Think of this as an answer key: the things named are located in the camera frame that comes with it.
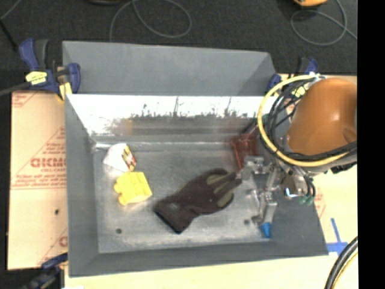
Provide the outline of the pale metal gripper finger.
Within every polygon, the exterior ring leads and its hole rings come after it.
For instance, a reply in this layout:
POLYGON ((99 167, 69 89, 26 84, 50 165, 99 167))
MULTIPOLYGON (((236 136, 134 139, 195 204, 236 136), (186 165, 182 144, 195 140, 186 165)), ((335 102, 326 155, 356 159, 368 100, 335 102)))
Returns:
POLYGON ((271 193, 261 193, 257 197, 258 213, 251 219, 257 225, 272 223, 275 211, 277 209, 277 201, 274 200, 271 193))
POLYGON ((249 180, 252 175, 264 175, 270 172, 270 165, 263 156, 246 156, 242 169, 242 180, 249 180))

